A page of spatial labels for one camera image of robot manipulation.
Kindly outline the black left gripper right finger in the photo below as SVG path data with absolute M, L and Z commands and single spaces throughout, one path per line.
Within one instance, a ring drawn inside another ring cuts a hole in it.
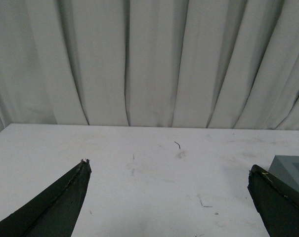
M 247 186 L 271 237 L 299 237 L 299 192 L 254 164 Z

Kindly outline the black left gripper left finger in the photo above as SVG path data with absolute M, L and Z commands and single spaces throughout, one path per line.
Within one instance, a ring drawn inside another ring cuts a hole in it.
M 0 237 L 70 237 L 81 211 L 91 174 L 81 162 L 24 206 L 0 221 Z

